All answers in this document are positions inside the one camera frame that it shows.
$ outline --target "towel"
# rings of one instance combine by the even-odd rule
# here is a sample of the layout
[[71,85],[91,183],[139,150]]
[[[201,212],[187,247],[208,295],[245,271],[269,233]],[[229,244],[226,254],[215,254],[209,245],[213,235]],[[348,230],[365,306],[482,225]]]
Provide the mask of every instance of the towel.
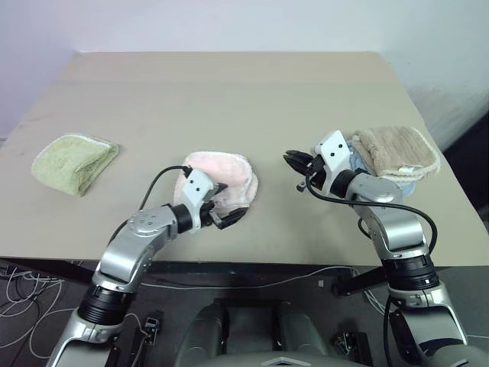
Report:
[[[185,158],[184,166],[206,172],[215,182],[228,187],[212,198],[214,210],[219,216],[226,216],[237,208],[249,207],[258,189],[258,179],[248,160],[239,154],[217,151],[197,151]],[[182,192],[186,178],[180,173],[175,183],[173,202]]]
[[438,152],[415,128],[396,126],[357,131],[351,138],[368,172],[409,184],[436,174]]
[[83,196],[117,154],[118,146],[109,141],[68,134],[50,143],[37,155],[31,172],[48,187]]
[[[350,166],[352,171],[356,171],[357,169],[361,169],[363,171],[368,172],[367,165],[361,159],[360,154],[357,152],[355,148],[353,148],[351,141],[347,141],[346,144],[350,149]],[[405,183],[405,182],[396,182],[396,185],[400,188],[401,194],[403,196],[409,196],[416,189],[416,181]]]

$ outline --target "white cable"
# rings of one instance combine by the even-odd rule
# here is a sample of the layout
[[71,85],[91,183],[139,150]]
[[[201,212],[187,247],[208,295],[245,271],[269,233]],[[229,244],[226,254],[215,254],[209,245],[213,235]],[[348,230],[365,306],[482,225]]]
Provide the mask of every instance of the white cable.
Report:
[[7,283],[7,288],[5,289],[5,296],[13,304],[21,304],[22,302],[25,302],[26,300],[28,300],[29,298],[31,298],[34,295],[34,293],[36,292],[37,286],[39,285],[39,277],[40,277],[40,275],[37,276],[36,284],[34,285],[34,289],[32,290],[31,294],[29,294],[28,296],[26,296],[26,298],[24,298],[22,300],[12,300],[10,298],[10,295],[8,294],[8,288],[10,287],[10,283],[12,281],[12,278],[13,278],[16,270],[17,270],[17,268],[15,268],[14,271],[12,272],[12,274],[10,274],[10,278],[8,279],[8,283]]
[[29,303],[29,306],[25,307],[22,311],[19,311],[17,313],[11,313],[9,315],[5,315],[5,313],[7,311],[9,311],[11,308],[17,306],[17,304],[11,304],[9,307],[7,307],[5,310],[3,310],[2,313],[0,313],[0,317],[15,317],[15,316],[18,316],[18,315],[22,315],[23,313],[27,312],[31,306],[34,304],[34,300],[32,300],[30,303]]
[[146,338],[147,338],[147,335],[141,340],[141,343],[139,344],[138,353],[136,354],[134,361],[132,361],[131,367],[135,367],[136,363],[138,363],[139,355],[141,354],[141,350],[143,350],[143,345],[144,345],[144,342],[146,341]]
[[[21,276],[23,276],[23,275],[25,275],[25,274],[30,274],[31,272],[32,272],[32,271],[23,271],[23,272],[21,272],[21,273],[17,273],[16,275],[14,275],[14,276],[13,276],[13,278],[16,278],[16,277],[21,277]],[[2,274],[2,276],[3,276],[3,277],[10,277],[11,275],[12,275],[12,274],[8,274],[8,273],[6,273],[6,272],[5,272],[4,274]]]
[[467,334],[467,336],[469,338],[481,338],[481,339],[489,339],[489,336],[485,336],[485,335],[469,335]]
[[175,291],[193,291],[193,290],[199,290],[199,289],[222,289],[222,290],[230,290],[230,289],[258,289],[258,288],[268,288],[268,287],[275,287],[276,285],[281,285],[285,283],[289,283],[291,281],[296,281],[297,279],[303,279],[303,278],[308,278],[312,277],[313,275],[316,275],[322,271],[326,270],[331,270],[331,269],[355,269],[350,266],[328,266],[326,268],[321,268],[319,270],[313,271],[312,273],[308,273],[306,275],[299,275],[298,277],[293,277],[286,279],[285,281],[276,281],[275,283],[269,283],[269,284],[262,284],[262,285],[251,285],[247,287],[219,287],[219,286],[211,286],[211,287],[174,287],[171,285],[161,285],[161,284],[149,284],[149,283],[141,283],[141,285],[144,285],[146,287],[156,287],[156,288],[166,288],[166,289],[173,289]]
[[124,316],[124,318],[129,317],[129,316],[133,316],[136,319],[136,321],[138,322],[139,331],[141,331],[144,334],[144,338],[141,340],[141,344],[139,344],[138,353],[136,354],[134,361],[132,361],[132,364],[131,364],[131,367],[135,367],[136,363],[138,362],[139,355],[141,354],[141,350],[143,349],[144,342],[149,337],[149,335],[143,330],[143,326],[141,325],[141,321],[139,320],[138,315],[131,312],[131,313],[126,314]]
[[[305,274],[305,275],[300,275],[298,277],[294,278],[289,278],[284,281],[278,281],[275,283],[269,283],[269,284],[262,284],[262,285],[255,285],[255,286],[249,286],[249,287],[174,287],[170,285],[162,285],[162,284],[149,284],[149,283],[141,283],[141,285],[144,285],[146,287],[157,287],[157,288],[165,288],[165,289],[171,289],[175,291],[193,291],[193,290],[199,290],[199,289],[216,289],[216,290],[231,290],[231,289],[258,289],[258,288],[266,288],[266,287],[274,287],[276,285],[280,284],[285,284],[290,281],[295,281],[297,279],[303,279],[307,277],[311,277],[313,275],[316,275],[322,271],[330,270],[330,269],[349,269],[353,273],[353,275],[359,275],[359,271],[356,268],[352,268],[351,266],[328,266],[326,268],[321,268],[319,270],[313,271],[312,273]],[[371,291],[365,291],[364,292],[365,296],[368,299],[368,302],[371,304],[371,306],[381,315],[384,315],[384,305],[382,305],[378,299],[371,293]]]
[[[58,297],[60,296],[60,293],[61,293],[61,283],[60,283],[60,289],[58,289],[58,292],[56,294],[56,297],[54,298],[54,301],[53,303],[49,306],[49,308],[47,309],[47,312],[49,312],[51,310],[51,308],[54,306],[54,304],[56,303],[56,301],[58,300]],[[23,338],[25,338],[27,335],[29,335],[29,333],[36,327],[38,323],[35,323],[34,326],[32,326],[28,331],[26,331],[24,333],[24,335],[22,335],[21,337],[19,337],[18,339],[14,340],[13,342],[10,342],[8,344],[5,344],[3,346],[0,346],[0,349],[4,349],[4,348],[8,348],[9,346],[13,346],[15,343],[18,343],[20,342],[21,340],[23,340]]]
[[34,356],[34,357],[37,357],[39,359],[48,359],[50,358],[50,356],[39,356],[33,349],[32,349],[32,336],[34,335],[34,331],[36,330],[37,328],[37,325],[39,325],[39,323],[47,316],[53,314],[53,313],[56,313],[56,312],[61,312],[61,311],[66,311],[66,310],[75,310],[74,308],[72,309],[62,309],[62,310],[56,310],[56,311],[53,311],[53,312],[50,312],[51,309],[54,307],[54,304],[58,301],[58,297],[60,296],[60,293],[61,293],[61,288],[63,287],[63,283],[60,282],[59,283],[60,287],[58,288],[58,293],[56,294],[56,297],[54,298],[53,302],[51,303],[51,305],[47,308],[46,312],[44,313],[44,315],[34,324],[33,327],[31,327],[32,329],[32,333],[30,334],[29,336],[29,350],[31,351],[31,354]]
[[[36,277],[32,276],[32,272],[30,274],[24,274],[22,277],[26,281],[36,281],[37,280]],[[47,277],[47,278],[39,278],[39,281],[43,281],[44,283],[56,283],[59,281],[59,279]]]
[[148,336],[148,334],[143,330],[143,326],[141,325],[141,321],[139,320],[138,315],[133,313],[133,312],[130,312],[130,313],[127,313],[124,316],[124,318],[129,317],[129,316],[133,316],[136,319],[136,321],[138,322],[139,331],[141,331],[145,336]]
[[62,281],[61,279],[58,279],[56,283],[53,283],[52,285],[48,285],[47,287],[44,288],[44,290],[54,287],[55,285],[58,285],[59,283],[63,283],[63,282],[64,281]]

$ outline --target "beige table surface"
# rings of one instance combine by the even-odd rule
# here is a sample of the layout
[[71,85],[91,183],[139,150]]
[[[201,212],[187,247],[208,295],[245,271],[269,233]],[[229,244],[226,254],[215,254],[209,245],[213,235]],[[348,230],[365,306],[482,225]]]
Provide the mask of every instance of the beige table surface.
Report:
[[[0,150],[0,256],[101,256],[154,175],[192,151],[248,157],[255,201],[224,231],[184,234],[157,256],[177,261],[378,265],[373,245],[346,206],[295,186],[287,149],[308,151],[323,135],[423,120],[392,69],[376,54],[82,54],[42,94]],[[37,153],[69,132],[121,145],[120,155],[82,198],[32,178]],[[176,174],[147,207],[171,202]],[[484,225],[442,159],[442,170],[406,202],[438,224],[436,265],[487,265]]]

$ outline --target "black cable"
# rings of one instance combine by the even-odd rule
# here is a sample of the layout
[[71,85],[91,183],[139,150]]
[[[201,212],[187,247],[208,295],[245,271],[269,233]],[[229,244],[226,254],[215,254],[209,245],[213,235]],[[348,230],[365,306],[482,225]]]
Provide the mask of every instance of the black cable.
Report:
[[364,220],[362,218],[358,219],[358,222],[357,222],[358,229],[360,229],[360,232],[362,232],[365,236],[367,236],[369,239],[371,239],[370,235],[368,234],[368,232],[364,229],[364,227],[362,225],[363,222],[364,222]]
[[[36,293],[32,294],[32,295],[31,295],[29,298],[22,297],[22,296],[21,296],[21,295],[18,293],[18,296],[19,296],[20,298],[19,298],[19,299],[17,299],[17,300],[13,300],[13,301],[18,302],[18,301],[20,301],[20,300],[36,300],[36,299],[37,299],[39,296],[41,296],[41,295],[42,295],[42,293],[43,293],[43,292],[46,290],[46,287],[47,287],[48,283],[49,283],[48,281],[47,281],[46,283],[44,283],[44,284],[43,284],[43,286],[42,286],[42,287],[39,289],[39,291],[37,291]],[[6,302],[4,302],[3,304],[0,304],[0,310],[1,310],[3,307],[5,307],[5,306],[7,306],[7,305],[9,305],[9,304],[11,304],[11,301],[9,301],[9,300],[7,300]]]
[[329,201],[331,203],[337,203],[337,204],[344,204],[344,205],[354,205],[354,206],[379,206],[382,208],[393,208],[393,209],[401,209],[401,210],[406,210],[411,213],[415,213],[418,216],[421,216],[424,218],[425,221],[429,224],[429,227],[431,228],[431,240],[429,241],[429,253],[431,254],[433,249],[435,248],[436,240],[438,238],[438,229],[436,228],[435,222],[433,222],[433,219],[429,217],[428,214],[422,212],[419,209],[413,208],[411,206],[407,205],[400,205],[400,204],[392,204],[392,203],[377,203],[377,202],[372,202],[372,201],[354,201],[354,200],[344,200],[344,199],[336,199],[334,197],[328,197],[321,195],[320,193],[317,193],[314,189],[313,186],[311,185],[311,175],[309,172],[306,172],[306,186],[307,190],[309,192],[317,197],[320,200],[324,201]]
[[389,310],[390,304],[392,303],[392,298],[387,297],[387,302],[385,303],[384,310],[384,353],[385,359],[387,361],[387,367],[392,367],[392,359],[390,358],[389,352]]
[[[19,302],[20,300],[25,300],[25,299],[26,299],[26,296],[23,296],[23,297],[22,297],[22,296],[21,296],[21,294],[18,292],[18,278],[15,278],[15,279],[13,280],[13,283],[15,284],[15,291],[17,292],[17,295],[19,296],[19,298],[18,298],[18,299],[14,299],[13,301],[14,301],[14,302]],[[11,304],[11,301],[7,301],[7,302],[5,302],[4,304],[0,305],[0,309],[1,309],[2,307],[6,306],[7,304]]]
[[121,229],[123,229],[126,224],[128,224],[127,219],[124,222],[122,222],[121,224],[119,224],[119,227],[117,227],[117,229],[114,231],[114,233],[112,233],[112,235],[110,236],[108,243],[112,242],[112,240],[119,234]]
[[[166,172],[171,171],[171,170],[183,170],[183,171],[187,172],[189,169],[190,168],[187,166],[169,166],[169,167],[165,168],[164,170],[162,170],[159,174],[157,174],[154,177],[154,179],[151,181],[150,186],[148,187],[146,194],[144,195],[143,200],[141,201],[141,204],[139,205],[138,210],[144,209],[144,206],[146,205],[147,199],[149,198],[151,191],[153,190],[154,185],[160,179],[161,176],[163,176]],[[108,243],[112,242],[112,240],[117,236],[117,234],[119,234],[121,229],[123,229],[126,224],[128,224],[127,220],[122,222],[119,225],[119,227],[117,227],[117,229],[114,231],[114,233],[112,233],[112,235],[110,236]]]
[[164,170],[162,170],[159,174],[157,174],[155,176],[155,178],[153,179],[153,181],[150,183],[150,186],[148,187],[146,194],[144,195],[143,201],[141,201],[141,205],[139,206],[139,210],[142,210],[144,208],[144,206],[146,205],[146,202],[147,202],[147,198],[150,196],[151,191],[153,190],[155,183],[160,179],[161,176],[163,176],[163,174],[165,174],[166,172],[171,171],[171,170],[184,170],[185,171],[187,169],[189,169],[187,166],[169,166],[169,167],[165,168]]
[[22,277],[18,277],[18,278],[15,279],[15,291],[17,292],[17,295],[22,300],[24,300],[27,297],[27,295],[25,295],[25,296],[22,295],[22,292],[21,292],[21,289],[20,289],[20,286],[19,286],[19,281],[18,281],[19,278],[22,278]]

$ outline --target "floor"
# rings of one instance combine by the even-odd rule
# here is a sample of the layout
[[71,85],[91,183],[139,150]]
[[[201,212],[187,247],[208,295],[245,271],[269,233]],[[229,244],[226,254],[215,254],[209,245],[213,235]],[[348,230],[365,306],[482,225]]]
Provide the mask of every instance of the floor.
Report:
[[[447,284],[452,302],[456,307],[462,325],[467,334],[489,335],[489,293],[487,292],[487,279],[489,267],[449,268],[439,272],[440,278]],[[166,276],[171,280],[191,284],[264,284],[283,280],[283,275],[267,275],[262,277],[256,274],[249,279],[235,279],[224,275],[185,274]],[[157,345],[150,349],[147,357],[148,366],[172,366],[178,345],[180,344],[186,328],[192,322],[198,311],[212,303],[216,297],[254,298],[254,299],[281,299],[289,300],[302,307],[311,317],[322,338],[328,343],[331,336],[338,330],[363,331],[368,334],[375,366],[385,366],[385,358],[382,347],[382,317],[368,304],[360,294],[346,298],[336,298],[331,295],[329,288],[333,280],[331,275],[318,275],[304,278],[276,287],[261,288],[255,290],[223,291],[223,290],[194,290],[177,291],[153,287],[142,287],[137,300],[133,303],[131,312],[139,315],[144,320],[147,314],[154,310],[164,311],[164,324],[157,339]],[[155,278],[147,278],[148,283],[162,284]],[[7,281],[0,281],[0,294],[5,298]],[[22,282],[22,291],[28,293],[28,282]],[[59,286],[52,287],[40,296],[41,308],[45,308],[52,302]],[[80,302],[85,287],[78,284],[63,282],[60,297],[53,310],[76,307]],[[380,287],[374,290],[379,301],[386,299],[386,290]],[[70,312],[55,313],[42,321],[33,335],[33,349],[42,356],[48,355],[61,334]],[[251,322],[250,314],[241,317],[232,317],[232,330],[238,333],[234,336],[230,350],[243,350],[239,343],[239,329],[241,326],[251,331],[258,331],[263,323],[263,315],[255,314],[255,322]],[[26,313],[12,318],[0,320],[0,344],[5,345],[25,333],[36,319],[35,307],[31,307]],[[121,345],[128,352],[128,338],[134,334],[135,321],[127,319],[127,327],[121,337]],[[255,340],[254,347],[263,349],[269,345],[260,345]],[[489,352],[489,339],[470,338],[470,344],[481,347]],[[6,349],[0,349],[2,365],[9,366],[15,357],[21,344]],[[400,361],[393,340],[391,340],[391,354],[396,366],[406,365]],[[14,366],[42,366],[46,360],[34,358],[28,347],[28,342],[22,347]]]

